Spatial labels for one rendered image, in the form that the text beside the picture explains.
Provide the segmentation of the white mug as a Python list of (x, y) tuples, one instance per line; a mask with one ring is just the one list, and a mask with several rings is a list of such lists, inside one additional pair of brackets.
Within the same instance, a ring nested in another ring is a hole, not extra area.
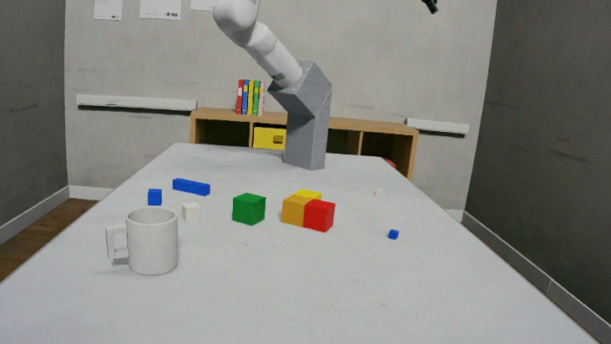
[[(140, 207), (127, 213), (125, 221), (105, 226), (110, 260), (128, 257), (130, 269), (147, 276), (165, 274), (178, 265), (178, 216), (174, 210)], [(114, 235), (122, 233), (126, 233), (127, 247), (114, 249)]]

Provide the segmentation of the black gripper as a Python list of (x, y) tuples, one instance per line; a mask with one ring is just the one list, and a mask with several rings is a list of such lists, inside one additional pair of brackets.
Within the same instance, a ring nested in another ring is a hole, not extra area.
[(436, 6), (437, 0), (422, 0), (425, 3), (431, 14), (437, 13), (438, 8)]

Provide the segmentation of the dark green cube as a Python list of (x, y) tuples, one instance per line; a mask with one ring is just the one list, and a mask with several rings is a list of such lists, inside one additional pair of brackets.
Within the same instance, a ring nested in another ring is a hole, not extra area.
[(232, 220), (245, 225), (256, 225), (265, 219), (266, 197), (244, 193), (233, 198)]

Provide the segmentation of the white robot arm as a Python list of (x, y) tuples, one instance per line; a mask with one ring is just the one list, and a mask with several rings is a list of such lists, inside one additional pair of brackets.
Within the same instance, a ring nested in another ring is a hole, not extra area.
[(269, 28), (256, 22), (259, 8), (260, 0), (220, 0), (214, 7), (214, 20), (280, 87), (290, 87), (300, 78), (302, 68)]

